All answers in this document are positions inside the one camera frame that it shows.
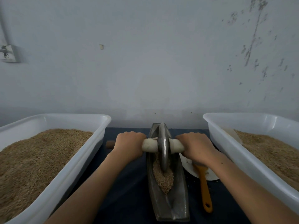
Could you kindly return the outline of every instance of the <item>table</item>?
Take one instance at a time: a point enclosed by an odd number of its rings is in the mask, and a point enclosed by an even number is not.
[[[73,193],[102,163],[109,151],[106,141],[115,140],[125,131],[149,134],[149,128],[106,128],[103,144],[79,178]],[[209,130],[169,129],[172,138],[188,132],[200,132],[210,137]],[[189,195],[190,222],[188,223],[250,223],[220,180],[208,181],[213,212],[208,214],[202,206],[200,180],[186,170],[185,178]],[[148,191],[145,153],[125,167],[116,179],[99,208],[94,223],[161,223],[155,218]]]

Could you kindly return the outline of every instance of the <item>white plastic tub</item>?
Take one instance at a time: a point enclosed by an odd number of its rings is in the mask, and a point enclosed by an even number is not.
[[[0,151],[16,141],[28,139],[48,129],[77,129],[94,132],[39,197],[7,224],[45,222],[74,182],[85,161],[95,149],[96,143],[103,139],[105,128],[110,121],[110,116],[99,114],[41,114],[1,127]]]
[[[266,134],[299,150],[299,123],[263,113],[206,113],[211,140],[242,171],[299,214],[299,192],[289,186],[222,128]]]

